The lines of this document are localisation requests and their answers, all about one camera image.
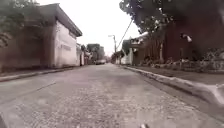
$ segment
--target curb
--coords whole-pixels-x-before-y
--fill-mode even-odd
[[[170,85],[186,92],[191,93],[192,95],[198,96],[210,104],[218,107],[224,108],[224,86],[222,85],[207,85],[199,82],[193,82],[189,80],[184,80],[176,77],[166,77],[151,72],[147,72],[140,69],[135,69],[131,67],[121,66],[124,69],[131,70],[133,72],[139,73],[143,76],[146,76],[150,79],[156,80],[160,83]]]
[[[22,78],[27,78],[27,77],[32,77],[32,76],[39,76],[39,75],[49,74],[49,73],[63,72],[63,71],[72,70],[72,69],[73,68],[55,69],[55,70],[40,71],[40,72],[27,73],[27,74],[5,76],[5,77],[0,77],[0,82],[22,79]]]

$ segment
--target utility pole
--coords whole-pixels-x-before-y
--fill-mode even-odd
[[[113,40],[114,40],[114,52],[117,52],[117,45],[116,45],[116,37],[115,35],[109,35],[108,37],[113,37]]]

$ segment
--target house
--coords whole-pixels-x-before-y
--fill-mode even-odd
[[[81,44],[76,45],[76,66],[83,66],[85,65],[85,51],[83,51]]]
[[[77,37],[82,36],[81,30],[59,4],[40,6],[39,10],[49,22],[44,41],[24,40],[32,30],[20,33],[8,47],[0,50],[1,69],[77,66]]]

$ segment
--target roof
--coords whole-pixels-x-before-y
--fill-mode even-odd
[[[58,20],[66,28],[68,28],[77,37],[82,36],[81,30],[75,25],[75,23],[68,17],[68,15],[62,10],[59,4],[49,4],[40,6],[40,12],[50,21]]]

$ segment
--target white building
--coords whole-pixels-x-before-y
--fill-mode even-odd
[[[84,53],[77,44],[82,32],[60,8],[59,4],[42,7],[43,14],[53,21],[51,65],[60,68],[84,65]]]

